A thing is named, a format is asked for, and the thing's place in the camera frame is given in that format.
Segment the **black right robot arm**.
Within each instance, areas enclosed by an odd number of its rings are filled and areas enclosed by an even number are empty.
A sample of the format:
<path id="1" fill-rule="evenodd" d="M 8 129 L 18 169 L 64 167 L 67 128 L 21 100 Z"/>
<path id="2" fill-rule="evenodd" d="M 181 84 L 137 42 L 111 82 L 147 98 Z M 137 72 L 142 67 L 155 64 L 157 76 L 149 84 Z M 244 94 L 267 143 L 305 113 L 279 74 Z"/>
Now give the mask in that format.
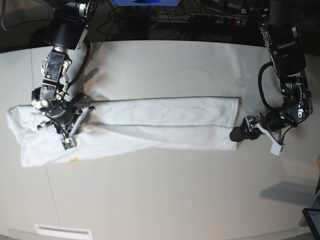
<path id="1" fill-rule="evenodd" d="M 83 93 L 77 93 L 70 101 L 65 97 L 89 60 L 91 44 L 86 36 L 100 1 L 42 0 L 40 3 L 54 9 L 45 39 L 52 50 L 42 61 L 43 80 L 41 86 L 32 91 L 32 106 L 49 119 L 37 128 L 54 126 L 64 148 L 70 149 L 77 145 L 75 135 L 81 123 L 89 112 L 95 110 L 94 106 L 75 106 L 84 97 Z M 77 50 L 83 44 L 86 46 L 84 60 L 75 77 L 70 79 L 67 71 L 72 60 L 68 51 Z"/>

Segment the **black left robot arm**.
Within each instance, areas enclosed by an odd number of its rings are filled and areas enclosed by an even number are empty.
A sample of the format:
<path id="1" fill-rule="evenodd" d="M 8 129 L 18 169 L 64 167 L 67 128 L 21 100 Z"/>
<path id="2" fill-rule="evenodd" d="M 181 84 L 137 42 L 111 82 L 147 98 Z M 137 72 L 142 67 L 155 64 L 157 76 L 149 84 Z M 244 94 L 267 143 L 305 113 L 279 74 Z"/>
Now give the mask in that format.
<path id="1" fill-rule="evenodd" d="M 305 7 L 314 0 L 264 0 L 258 13 L 250 10 L 245 2 L 245 11 L 250 18 L 256 17 L 270 61 L 258 73 L 258 90 L 265 115 L 247 116 L 239 127 L 230 133 L 235 142 L 255 140 L 262 135 L 261 126 L 268 133 L 279 133 L 284 128 L 295 128 L 313 112 L 312 94 L 308 87 L 305 54 L 301 44 L 299 20 Z M 263 90 L 263 74 L 272 67 L 279 79 L 283 95 L 281 106 L 271 106 Z"/>

